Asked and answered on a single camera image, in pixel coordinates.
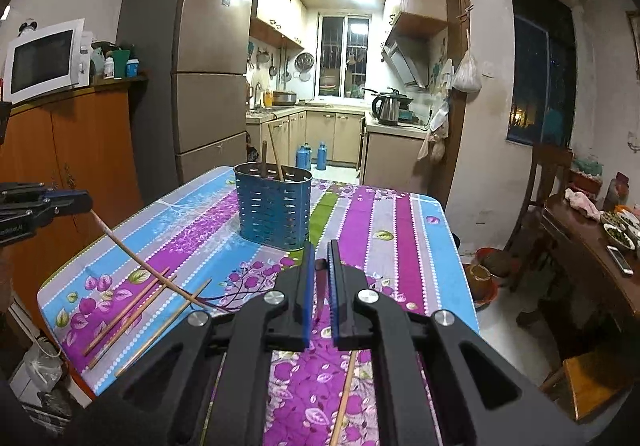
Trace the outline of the worn wooden chopstick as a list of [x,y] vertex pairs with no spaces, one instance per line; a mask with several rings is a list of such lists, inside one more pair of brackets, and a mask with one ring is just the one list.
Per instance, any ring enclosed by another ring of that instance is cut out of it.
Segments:
[[107,335],[108,333],[116,327],[116,325],[124,318],[135,306],[136,304],[143,299],[143,297],[156,285],[158,284],[158,279],[154,279],[154,281],[150,281],[138,294],[134,297],[127,305],[124,307],[117,316],[106,325],[100,332],[94,337],[94,339],[90,342],[90,344],[85,348],[82,352],[84,356],[87,356]]

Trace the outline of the short bamboo chopstick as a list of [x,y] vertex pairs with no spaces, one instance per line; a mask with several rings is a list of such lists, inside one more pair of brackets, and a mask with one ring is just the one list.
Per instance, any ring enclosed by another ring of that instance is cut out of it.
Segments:
[[152,334],[152,336],[149,337],[148,340],[146,340],[144,342],[144,344],[142,345],[142,347],[140,348],[139,351],[137,351],[136,353],[134,353],[134,355],[132,355],[130,357],[130,359],[127,360],[127,362],[125,362],[124,365],[122,365],[122,367],[120,367],[119,370],[117,370],[115,372],[115,377],[118,378],[119,376],[121,376],[132,364],[134,364],[135,362],[137,362],[137,360],[143,356],[145,354],[146,351],[149,350],[149,348],[152,348],[153,344],[160,339],[163,334],[165,333],[165,331],[178,319],[178,317],[186,310],[190,307],[191,303],[188,301],[184,301],[180,307],[178,308],[178,310],[176,310],[174,312],[174,314],[172,314],[166,322],[163,323],[163,325],[160,326],[160,328],[158,328],[155,333]]

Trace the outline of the long thin bamboo chopstick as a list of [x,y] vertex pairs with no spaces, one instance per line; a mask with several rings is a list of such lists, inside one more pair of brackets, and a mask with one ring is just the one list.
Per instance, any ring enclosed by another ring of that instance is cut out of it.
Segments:
[[280,157],[279,157],[279,154],[278,154],[276,140],[274,140],[274,136],[273,136],[272,125],[268,125],[268,132],[269,132],[270,143],[271,143],[271,146],[272,146],[274,162],[276,163],[276,167],[277,167],[278,180],[280,182],[284,182],[284,174],[283,174],[283,170],[282,170],[281,160],[280,160]]

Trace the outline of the framed wall picture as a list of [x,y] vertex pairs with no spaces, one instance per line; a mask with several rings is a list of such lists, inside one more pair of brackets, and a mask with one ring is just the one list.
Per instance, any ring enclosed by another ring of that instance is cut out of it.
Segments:
[[634,53],[636,53],[637,75],[640,75],[640,11],[628,11],[627,21],[631,31]]

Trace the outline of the kitchen window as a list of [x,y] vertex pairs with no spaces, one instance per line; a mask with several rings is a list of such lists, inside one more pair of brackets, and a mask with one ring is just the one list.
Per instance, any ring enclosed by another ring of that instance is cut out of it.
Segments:
[[370,33],[368,14],[319,15],[316,89],[320,98],[364,98]]

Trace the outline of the reddish wooden chopstick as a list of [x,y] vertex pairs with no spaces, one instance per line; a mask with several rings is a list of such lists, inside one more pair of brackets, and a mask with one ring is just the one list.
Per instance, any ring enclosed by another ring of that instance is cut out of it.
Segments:
[[314,322],[320,322],[324,306],[326,305],[326,285],[328,284],[328,261],[317,259],[314,262],[314,273],[316,274],[316,309],[314,310]]

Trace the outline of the white smartphone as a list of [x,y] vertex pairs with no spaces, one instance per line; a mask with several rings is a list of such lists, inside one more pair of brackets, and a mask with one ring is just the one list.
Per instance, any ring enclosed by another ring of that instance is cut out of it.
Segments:
[[617,267],[620,271],[626,276],[634,275],[634,270],[631,268],[627,260],[625,259],[622,251],[614,246],[606,247],[608,249],[608,253],[611,255],[612,259],[616,263]]

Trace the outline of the hanging white plastic bag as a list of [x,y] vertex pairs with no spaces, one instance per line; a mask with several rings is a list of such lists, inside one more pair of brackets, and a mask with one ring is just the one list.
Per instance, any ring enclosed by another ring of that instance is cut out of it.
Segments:
[[482,88],[482,73],[478,67],[477,60],[470,50],[467,50],[454,73],[452,88],[463,92],[474,94],[480,92]]

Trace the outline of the range hood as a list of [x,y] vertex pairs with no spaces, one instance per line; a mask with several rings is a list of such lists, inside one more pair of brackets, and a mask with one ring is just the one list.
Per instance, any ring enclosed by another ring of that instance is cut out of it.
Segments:
[[426,90],[433,64],[432,45],[430,38],[390,34],[383,44],[382,58],[405,88]]

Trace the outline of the dark wooden side table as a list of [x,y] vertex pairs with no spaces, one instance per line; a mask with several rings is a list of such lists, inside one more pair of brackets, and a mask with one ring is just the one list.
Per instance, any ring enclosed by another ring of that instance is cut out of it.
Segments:
[[574,210],[561,194],[549,197],[541,225],[552,239],[551,252],[570,282],[593,303],[611,313],[618,325],[639,328],[639,260],[624,254],[632,275],[622,272],[600,224]]

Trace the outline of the light wooden chopstick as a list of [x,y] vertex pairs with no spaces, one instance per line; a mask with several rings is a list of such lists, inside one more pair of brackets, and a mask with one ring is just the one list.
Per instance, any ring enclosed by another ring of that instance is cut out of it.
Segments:
[[126,315],[124,318],[124,323],[120,326],[120,328],[118,329],[117,333],[114,334],[114,336],[111,336],[110,339],[108,339],[104,345],[103,348],[101,348],[101,350],[96,353],[96,356],[93,357],[93,359],[90,360],[89,364],[88,364],[88,368],[92,369],[94,367],[96,367],[96,364],[99,362],[99,360],[104,356],[104,354],[114,345],[114,343],[121,337],[123,336],[125,333],[128,333],[129,329],[131,327],[134,327],[135,325],[137,325],[138,320],[142,317],[144,311],[167,289],[166,286],[162,286],[162,287],[158,287],[156,288],[153,292],[152,295],[147,297],[143,303],[140,305],[140,307],[137,307],[134,310],[134,313],[132,313],[131,315]]

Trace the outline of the blue perforated utensil holder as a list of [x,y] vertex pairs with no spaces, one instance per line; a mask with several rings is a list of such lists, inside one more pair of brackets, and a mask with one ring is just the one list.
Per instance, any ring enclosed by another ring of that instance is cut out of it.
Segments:
[[302,249],[309,239],[312,174],[305,169],[257,162],[233,168],[240,235],[252,243],[284,251]]

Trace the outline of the steel electric kettle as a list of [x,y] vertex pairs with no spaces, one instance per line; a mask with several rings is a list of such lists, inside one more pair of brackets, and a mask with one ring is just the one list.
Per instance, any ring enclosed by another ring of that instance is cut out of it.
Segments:
[[398,125],[400,101],[393,94],[378,94],[372,101],[372,114],[381,125]]

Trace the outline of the brown wooden chopstick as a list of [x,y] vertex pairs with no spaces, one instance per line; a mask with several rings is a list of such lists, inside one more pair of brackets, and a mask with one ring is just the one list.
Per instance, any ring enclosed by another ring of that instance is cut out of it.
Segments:
[[265,179],[267,177],[267,154],[268,154],[268,142],[262,140],[262,150],[260,151],[260,177]]

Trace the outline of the wooden chair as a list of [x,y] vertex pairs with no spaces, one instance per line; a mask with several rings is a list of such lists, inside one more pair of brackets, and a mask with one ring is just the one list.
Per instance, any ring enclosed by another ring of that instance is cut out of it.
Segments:
[[524,199],[504,250],[512,250],[527,220],[535,222],[536,227],[540,225],[544,203],[554,191],[567,187],[573,158],[568,147],[548,143],[533,146]]

